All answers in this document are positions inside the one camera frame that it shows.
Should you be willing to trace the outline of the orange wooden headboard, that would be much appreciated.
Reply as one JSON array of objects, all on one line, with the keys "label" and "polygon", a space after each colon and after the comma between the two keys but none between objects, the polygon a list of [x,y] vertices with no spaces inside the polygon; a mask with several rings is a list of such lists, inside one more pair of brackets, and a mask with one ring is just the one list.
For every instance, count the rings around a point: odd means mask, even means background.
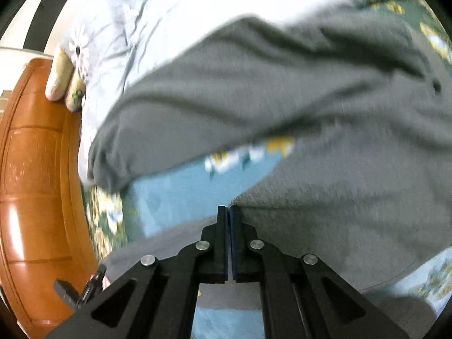
[{"label": "orange wooden headboard", "polygon": [[80,117],[46,99],[49,59],[33,59],[1,120],[1,288],[31,338],[70,316],[57,279],[84,288],[97,267],[77,173]]}]

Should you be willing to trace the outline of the white wardrobe with black stripe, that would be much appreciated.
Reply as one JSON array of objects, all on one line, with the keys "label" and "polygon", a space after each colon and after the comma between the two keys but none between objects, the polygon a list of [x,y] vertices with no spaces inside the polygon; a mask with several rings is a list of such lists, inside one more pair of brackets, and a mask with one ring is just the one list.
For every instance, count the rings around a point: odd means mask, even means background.
[{"label": "white wardrobe with black stripe", "polygon": [[11,0],[1,11],[1,91],[11,91],[27,63],[51,58],[55,25],[68,0]]}]

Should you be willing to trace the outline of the teal floral plush blanket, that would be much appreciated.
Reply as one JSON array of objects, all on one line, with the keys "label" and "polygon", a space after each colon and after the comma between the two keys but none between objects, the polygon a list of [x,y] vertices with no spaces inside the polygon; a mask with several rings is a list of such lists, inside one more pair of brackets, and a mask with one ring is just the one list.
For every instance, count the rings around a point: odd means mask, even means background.
[{"label": "teal floral plush blanket", "polygon": [[[90,235],[98,259],[115,279],[152,247],[168,256],[192,241],[209,214],[271,174],[303,146],[293,137],[209,155],[190,164],[134,180],[119,193],[84,190]],[[375,304],[412,338],[422,337],[451,298],[451,251],[446,249],[405,278],[369,293]],[[203,285],[194,338],[262,338],[256,284]]]}]

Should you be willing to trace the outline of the light blue floral duvet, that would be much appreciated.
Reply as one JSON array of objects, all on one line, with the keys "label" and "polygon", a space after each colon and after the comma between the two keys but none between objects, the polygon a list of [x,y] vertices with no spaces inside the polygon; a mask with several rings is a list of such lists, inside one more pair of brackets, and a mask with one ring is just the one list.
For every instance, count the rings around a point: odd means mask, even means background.
[{"label": "light blue floral duvet", "polygon": [[86,0],[57,46],[70,57],[74,72],[86,85],[78,152],[81,182],[92,185],[88,152],[115,102],[148,72],[173,60],[212,31],[248,16],[286,28],[317,13],[360,8],[378,1]]}]

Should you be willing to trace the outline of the lower yellow floral pillow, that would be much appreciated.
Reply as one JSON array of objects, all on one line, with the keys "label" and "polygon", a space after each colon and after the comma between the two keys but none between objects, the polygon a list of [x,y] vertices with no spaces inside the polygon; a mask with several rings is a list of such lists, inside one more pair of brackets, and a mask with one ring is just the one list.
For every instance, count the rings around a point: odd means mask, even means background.
[{"label": "lower yellow floral pillow", "polygon": [[80,112],[82,108],[82,99],[86,93],[86,85],[79,76],[78,72],[74,72],[65,95],[65,105],[70,112]]}]

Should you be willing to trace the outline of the grey sweatpants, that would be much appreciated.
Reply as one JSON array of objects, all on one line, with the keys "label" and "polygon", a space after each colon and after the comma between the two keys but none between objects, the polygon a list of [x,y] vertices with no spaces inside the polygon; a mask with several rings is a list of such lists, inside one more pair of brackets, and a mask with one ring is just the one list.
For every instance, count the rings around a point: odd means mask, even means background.
[{"label": "grey sweatpants", "polygon": [[434,309],[418,279],[451,254],[451,65],[400,17],[233,21],[116,101],[90,171],[120,191],[274,136],[294,149],[248,188],[228,178],[221,201],[283,252],[319,254],[411,338],[426,334]]}]

